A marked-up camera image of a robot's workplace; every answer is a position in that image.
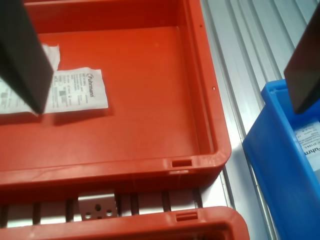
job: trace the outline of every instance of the barcode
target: barcode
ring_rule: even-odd
[[[59,96],[66,96],[67,95],[67,92],[66,91],[59,91]]]

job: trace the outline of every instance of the blue plastic crate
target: blue plastic crate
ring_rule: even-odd
[[[294,132],[320,120],[320,101],[295,114],[285,80],[268,82],[261,94],[265,106],[244,151],[281,239],[320,240],[320,185]]]

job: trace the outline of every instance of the red plastic crate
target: red plastic crate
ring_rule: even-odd
[[[0,229],[1,239],[249,240],[248,227],[228,207]]]
[[[200,0],[25,3],[59,70],[101,69],[109,109],[0,116],[0,203],[195,187],[231,146]]]

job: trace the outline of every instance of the fahrmann logo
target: fahrmann logo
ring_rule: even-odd
[[[88,73],[85,77],[88,78],[90,97],[93,98],[94,90],[92,87],[92,83],[93,83],[92,79],[94,79],[94,76],[91,73]]]

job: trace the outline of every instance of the label on blue crate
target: label on blue crate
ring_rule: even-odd
[[[306,158],[317,177],[320,177],[320,122],[315,119],[294,130]]]

